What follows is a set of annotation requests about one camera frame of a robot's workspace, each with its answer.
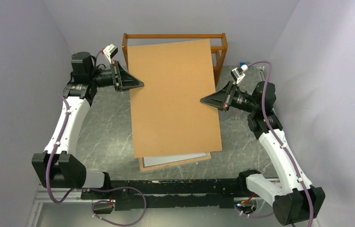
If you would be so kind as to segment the wooden picture frame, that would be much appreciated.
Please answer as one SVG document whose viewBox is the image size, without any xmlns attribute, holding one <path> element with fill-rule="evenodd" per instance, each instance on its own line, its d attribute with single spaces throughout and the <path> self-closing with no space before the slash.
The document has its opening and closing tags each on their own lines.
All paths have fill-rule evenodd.
<svg viewBox="0 0 355 227">
<path fill-rule="evenodd" d="M 188 164 L 188 163 L 197 163 L 199 161 L 211 159 L 211 153 L 207 152 L 207 156 L 205 156 L 205 157 L 193 158 L 193 159 L 177 161 L 177 162 L 172 162 L 172 163 L 167 163 L 167 164 L 160 164 L 160 165 L 156 165 L 156 166 L 148 166 L 148 167 L 144 167 L 143 158 L 144 157 L 138 158 L 139 168 L 140 168 L 141 172 L 156 170 L 156 169 L 160 169 L 160 168 L 164 168 L 164 167 L 170 167 L 170 166 L 184 165 L 184 164 Z"/>
</svg>

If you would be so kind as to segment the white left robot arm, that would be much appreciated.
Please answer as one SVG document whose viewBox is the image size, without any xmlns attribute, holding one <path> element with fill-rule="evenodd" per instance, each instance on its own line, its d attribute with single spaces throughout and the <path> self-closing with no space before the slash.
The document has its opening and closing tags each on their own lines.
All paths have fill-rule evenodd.
<svg viewBox="0 0 355 227">
<path fill-rule="evenodd" d="M 93 188 L 101 199 L 108 198 L 112 185 L 104 172 L 88 170 L 75 156 L 82 123 L 99 87 L 114 87 L 117 92 L 144 86 L 144 82 L 111 61 L 110 67 L 96 65 L 88 52 L 71 57 L 71 81 L 62 93 L 62 110 L 55 131 L 42 153 L 32 158 L 33 168 L 46 188 Z"/>
</svg>

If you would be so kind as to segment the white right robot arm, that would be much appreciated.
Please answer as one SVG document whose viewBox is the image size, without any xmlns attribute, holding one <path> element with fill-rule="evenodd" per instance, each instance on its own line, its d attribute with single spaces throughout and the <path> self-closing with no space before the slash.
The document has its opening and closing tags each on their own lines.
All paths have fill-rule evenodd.
<svg viewBox="0 0 355 227">
<path fill-rule="evenodd" d="M 260 196 L 272 207 L 273 215 L 283 226 L 303 221 L 312 226 L 326 195 L 321 187 L 313 186 L 296 161 L 273 110 L 275 101 L 275 85 L 265 81 L 259 82 L 251 94 L 230 81 L 221 90 L 200 99 L 201 103 L 220 111 L 226 112 L 232 107 L 248 112 L 248 126 L 266 150 L 280 180 L 280 185 L 276 185 L 260 171 L 247 170 L 239 176 L 238 193 Z"/>
</svg>

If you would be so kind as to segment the brown backing board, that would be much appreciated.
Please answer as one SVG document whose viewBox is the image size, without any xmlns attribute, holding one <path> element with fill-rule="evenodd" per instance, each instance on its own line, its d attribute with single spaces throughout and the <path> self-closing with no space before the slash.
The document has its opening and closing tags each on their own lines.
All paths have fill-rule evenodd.
<svg viewBox="0 0 355 227">
<path fill-rule="evenodd" d="M 218 110 L 200 102 L 215 92 L 208 39 L 128 48 L 135 157 L 222 150 Z"/>
</svg>

